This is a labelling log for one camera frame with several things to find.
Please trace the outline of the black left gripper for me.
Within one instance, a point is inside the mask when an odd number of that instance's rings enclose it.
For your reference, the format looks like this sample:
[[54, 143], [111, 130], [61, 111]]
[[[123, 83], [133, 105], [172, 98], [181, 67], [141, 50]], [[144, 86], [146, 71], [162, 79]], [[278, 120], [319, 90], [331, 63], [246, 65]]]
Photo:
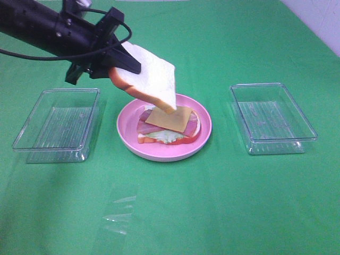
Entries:
[[60, 12], [55, 27], [57, 40], [61, 43], [58, 54], [74, 56], [68, 58], [72, 64], [66, 73], [66, 82], [75, 85], [84, 72], [90, 73], [91, 79], [106, 79], [112, 67], [140, 74], [140, 62], [118, 43], [114, 35], [123, 22], [124, 14], [114, 7], [97, 24]]

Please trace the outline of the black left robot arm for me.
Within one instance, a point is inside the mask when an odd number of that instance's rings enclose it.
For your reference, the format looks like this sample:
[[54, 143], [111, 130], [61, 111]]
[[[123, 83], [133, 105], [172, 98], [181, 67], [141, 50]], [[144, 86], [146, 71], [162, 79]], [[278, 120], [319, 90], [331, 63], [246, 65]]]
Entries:
[[1, 32], [52, 54], [37, 57], [1, 50], [2, 54], [36, 61], [71, 62], [65, 81], [76, 84], [88, 73], [92, 79], [108, 78], [108, 71], [118, 67], [139, 74], [141, 64], [122, 44], [114, 32], [118, 26], [131, 29], [124, 23], [124, 14], [111, 7], [92, 24], [83, 16], [91, 12], [90, 1], [63, 1], [56, 12], [38, 1], [1, 1]]

